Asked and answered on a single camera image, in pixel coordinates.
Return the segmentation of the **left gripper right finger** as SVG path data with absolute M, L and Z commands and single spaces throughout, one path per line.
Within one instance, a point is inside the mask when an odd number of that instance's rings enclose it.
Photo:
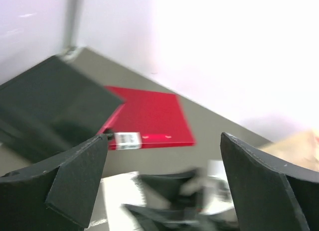
M 319 173 L 223 132 L 220 150 L 242 231 L 317 231 Z

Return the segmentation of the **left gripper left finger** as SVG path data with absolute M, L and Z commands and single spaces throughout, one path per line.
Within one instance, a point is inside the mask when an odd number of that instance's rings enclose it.
M 1 176 L 2 231 L 82 231 L 89 226 L 106 157 L 100 134 Z

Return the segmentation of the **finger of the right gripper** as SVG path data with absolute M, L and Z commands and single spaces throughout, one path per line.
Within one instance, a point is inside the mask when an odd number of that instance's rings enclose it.
M 239 225 L 203 215 L 194 208 L 184 210 L 153 209 L 123 205 L 144 231 L 238 231 Z
M 200 168 L 193 168 L 174 174 L 140 174 L 139 180 L 171 204 L 202 204 L 204 187 L 200 186 L 193 193 L 181 193 L 181 188 L 192 179 L 199 178 Z

